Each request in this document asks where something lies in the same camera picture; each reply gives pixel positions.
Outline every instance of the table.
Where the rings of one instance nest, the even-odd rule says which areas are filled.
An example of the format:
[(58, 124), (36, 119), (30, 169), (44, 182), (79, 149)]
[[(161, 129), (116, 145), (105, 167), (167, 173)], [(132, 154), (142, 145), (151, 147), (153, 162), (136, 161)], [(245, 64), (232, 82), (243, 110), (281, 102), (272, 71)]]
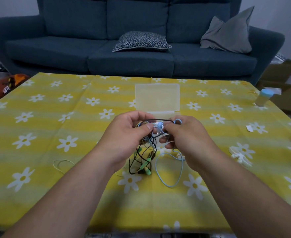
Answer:
[[(179, 83), (181, 114), (199, 119), (227, 154), (230, 146), (238, 147), (253, 164), (248, 169), (291, 204), (291, 120), (272, 102), (254, 106), (257, 91), (250, 83), (39, 73), (0, 100), (0, 230), (62, 177), (54, 160), (78, 162), (116, 115), (135, 109), (136, 83)], [(61, 163), (64, 171), (70, 167)], [(180, 167), (169, 157), (158, 161), (168, 184), (175, 183)], [(226, 232), (230, 227), (204, 181), (185, 164), (175, 188), (164, 186), (155, 172), (113, 175), (89, 230)]]

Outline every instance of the open plastic case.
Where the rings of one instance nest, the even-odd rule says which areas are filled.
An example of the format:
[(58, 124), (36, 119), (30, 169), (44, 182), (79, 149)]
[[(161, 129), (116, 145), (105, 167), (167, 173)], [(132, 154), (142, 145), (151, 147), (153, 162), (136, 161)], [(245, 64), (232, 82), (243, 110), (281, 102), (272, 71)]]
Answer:
[[(136, 109), (157, 119), (169, 119), (180, 114), (180, 86), (177, 83), (136, 84)], [(157, 147), (163, 147), (157, 138)]]

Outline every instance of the bottle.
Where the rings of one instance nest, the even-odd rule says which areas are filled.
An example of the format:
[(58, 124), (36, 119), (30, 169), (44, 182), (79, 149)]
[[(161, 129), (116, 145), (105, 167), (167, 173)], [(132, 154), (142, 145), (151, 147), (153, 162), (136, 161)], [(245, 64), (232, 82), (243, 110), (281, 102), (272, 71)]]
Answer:
[(270, 89), (264, 88), (260, 91), (258, 98), (255, 101), (255, 105), (263, 107), (265, 103), (274, 95), (274, 92)]

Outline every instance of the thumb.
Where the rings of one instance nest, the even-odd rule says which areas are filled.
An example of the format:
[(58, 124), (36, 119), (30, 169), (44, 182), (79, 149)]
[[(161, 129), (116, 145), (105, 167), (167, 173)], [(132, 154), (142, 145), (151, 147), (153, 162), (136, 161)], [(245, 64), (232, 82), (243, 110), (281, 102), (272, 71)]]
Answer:
[(167, 132), (171, 135), (173, 135), (175, 137), (175, 135), (177, 134), (180, 125), (179, 124), (174, 124), (172, 122), (168, 122), (166, 124), (164, 124), (164, 128), (167, 130)]
[(137, 133), (138, 139), (142, 139), (147, 136), (153, 130), (153, 124), (148, 123), (140, 127), (134, 128), (134, 132)]

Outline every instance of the right hand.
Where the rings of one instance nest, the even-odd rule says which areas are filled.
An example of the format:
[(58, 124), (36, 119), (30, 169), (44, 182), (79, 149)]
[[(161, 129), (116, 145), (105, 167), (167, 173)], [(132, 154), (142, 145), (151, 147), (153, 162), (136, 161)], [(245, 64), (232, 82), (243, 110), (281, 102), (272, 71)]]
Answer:
[[(167, 149), (177, 148), (184, 156), (189, 167), (197, 171), (202, 159), (208, 159), (213, 154), (220, 152), (215, 142), (211, 139), (203, 124), (192, 116), (177, 115), (172, 121), (180, 119), (182, 124), (165, 122), (165, 130), (171, 135), (169, 141), (174, 141), (165, 146)], [(167, 141), (166, 137), (160, 138), (160, 143)]]

